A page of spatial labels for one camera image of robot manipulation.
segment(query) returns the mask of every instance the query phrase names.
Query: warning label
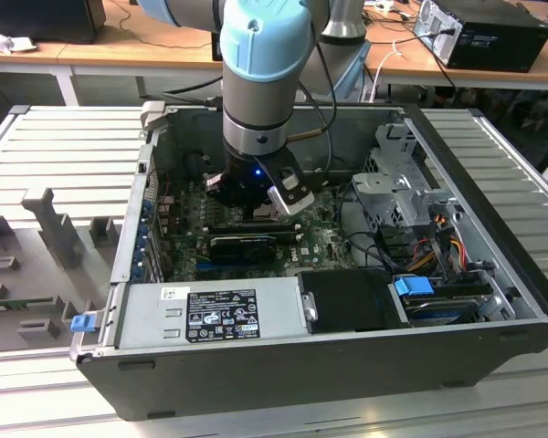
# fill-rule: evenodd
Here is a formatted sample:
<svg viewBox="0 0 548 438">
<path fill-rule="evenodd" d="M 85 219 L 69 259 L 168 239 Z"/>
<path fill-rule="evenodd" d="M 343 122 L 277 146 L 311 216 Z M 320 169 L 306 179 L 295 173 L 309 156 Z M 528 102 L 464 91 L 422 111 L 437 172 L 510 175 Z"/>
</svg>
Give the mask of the warning label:
<svg viewBox="0 0 548 438">
<path fill-rule="evenodd" d="M 259 338 L 256 290 L 190 293 L 186 321 L 189 342 Z"/>
</svg>

